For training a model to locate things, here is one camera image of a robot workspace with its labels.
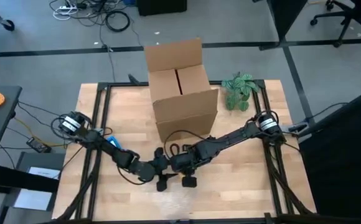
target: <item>white paper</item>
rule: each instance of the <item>white paper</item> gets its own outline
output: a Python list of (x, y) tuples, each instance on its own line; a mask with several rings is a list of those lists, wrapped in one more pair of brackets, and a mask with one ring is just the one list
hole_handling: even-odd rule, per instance
[[(31, 167), (29, 174), (41, 175), (44, 177), (55, 178), (59, 176), (60, 170)], [(47, 210), (52, 193), (39, 192), (36, 190), (21, 189), (19, 196), (14, 204), (16, 208), (28, 208), (36, 210)]]

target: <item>wooden table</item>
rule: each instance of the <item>wooden table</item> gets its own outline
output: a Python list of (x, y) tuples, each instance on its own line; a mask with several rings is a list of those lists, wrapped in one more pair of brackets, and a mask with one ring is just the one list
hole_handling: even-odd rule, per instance
[[(291, 124), (283, 87), (279, 80), (266, 80), (271, 109), (279, 114), (281, 124)], [(220, 137), (243, 126), (256, 114), (252, 97), (246, 112), (227, 111), (223, 90), (219, 91), (218, 115), (211, 135)], [(96, 84), (82, 84), (77, 111), (92, 117), (96, 97)], [(100, 124), (103, 103), (97, 124)], [(121, 146), (141, 155), (142, 161), (153, 158), (157, 147), (162, 147), (157, 133), (149, 88), (113, 87), (108, 110), (107, 126), (112, 128)], [(288, 143), (298, 146), (297, 140), (286, 136)], [(175, 141), (178, 144), (194, 143), (197, 138)], [(78, 145), (67, 149), (68, 161)], [(307, 208), (316, 211), (307, 181), (304, 164), (297, 150), (282, 147), (284, 167), (288, 183)], [(57, 192), (53, 218), (63, 213), (78, 192), (85, 151), (81, 151), (63, 171)], [(135, 176), (125, 174), (131, 180)], [(173, 177), (165, 192), (156, 191), (156, 179), (142, 186), (129, 184), (119, 175), (110, 156), (104, 154), (101, 161), (94, 220), (166, 220), (179, 218), (255, 218), (264, 212), (275, 216), (266, 169), (263, 146), (260, 139), (250, 139), (227, 149), (210, 164), (197, 169), (198, 186), (183, 188), (181, 178)], [(280, 194), (283, 211), (286, 211)], [(89, 194), (84, 201), (83, 217)]]

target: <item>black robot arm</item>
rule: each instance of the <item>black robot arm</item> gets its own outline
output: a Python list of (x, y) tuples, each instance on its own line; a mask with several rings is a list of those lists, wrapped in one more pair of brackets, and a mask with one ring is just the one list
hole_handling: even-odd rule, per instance
[(140, 161), (140, 156), (136, 152), (120, 149), (107, 141), (98, 130), (87, 129), (85, 123), (89, 123), (90, 119), (82, 113), (71, 112), (61, 116), (59, 120), (59, 130), (68, 136), (67, 140), (76, 142), (88, 150), (102, 150), (111, 156), (118, 168), (137, 175), (141, 182), (150, 182), (155, 175), (160, 175), (167, 169), (168, 162), (162, 150), (156, 150), (153, 160)]
[(218, 139), (209, 137), (202, 141), (188, 146), (187, 150), (181, 154), (174, 155), (168, 159), (163, 154), (160, 147), (154, 153), (154, 159), (148, 162), (140, 161), (139, 154), (120, 149), (108, 142), (99, 131), (85, 128), (86, 121), (89, 118), (79, 112), (71, 112), (59, 118), (59, 129), (68, 136), (67, 139), (77, 142), (87, 149), (98, 149), (111, 156), (118, 168), (125, 170), (139, 177), (141, 182), (152, 181), (155, 175), (159, 176), (157, 190), (166, 189), (166, 180), (174, 174), (162, 174), (170, 164), (172, 170), (176, 173), (183, 173), (186, 177), (182, 179), (184, 187), (195, 187), (197, 181), (191, 175), (195, 170), (208, 164), (222, 150), (227, 149), (239, 142), (251, 138), (267, 138), (272, 142), (284, 142), (284, 136), (278, 126), (278, 120), (270, 112), (263, 112), (249, 119), (243, 127), (236, 131), (228, 133)]
[(169, 159), (172, 170), (185, 175), (182, 179), (184, 187), (195, 187), (197, 180), (191, 175), (198, 167), (211, 162), (222, 150), (252, 138), (267, 138), (273, 143), (280, 144), (285, 142), (277, 120), (270, 113), (259, 114), (249, 119), (243, 127), (236, 131), (217, 139), (209, 137), (187, 146), (186, 152), (174, 155)]

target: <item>black panel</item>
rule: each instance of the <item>black panel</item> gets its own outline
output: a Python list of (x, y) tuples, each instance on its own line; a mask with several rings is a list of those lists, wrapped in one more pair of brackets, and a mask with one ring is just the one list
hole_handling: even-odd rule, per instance
[(172, 12), (184, 12), (187, 0), (137, 0), (139, 15), (148, 16)]
[(305, 6), (307, 0), (268, 0), (274, 24), (282, 41)]
[(318, 212), (361, 218), (361, 96), (309, 132), (300, 147)]

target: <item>green plant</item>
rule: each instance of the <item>green plant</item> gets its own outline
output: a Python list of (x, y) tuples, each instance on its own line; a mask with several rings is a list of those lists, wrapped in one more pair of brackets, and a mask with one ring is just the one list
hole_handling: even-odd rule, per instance
[(251, 91), (258, 92), (258, 87), (253, 81), (252, 75), (238, 72), (233, 75), (233, 80), (222, 81), (222, 86), (226, 88), (226, 108), (234, 110), (236, 106), (241, 111), (246, 111), (249, 107), (247, 100)]

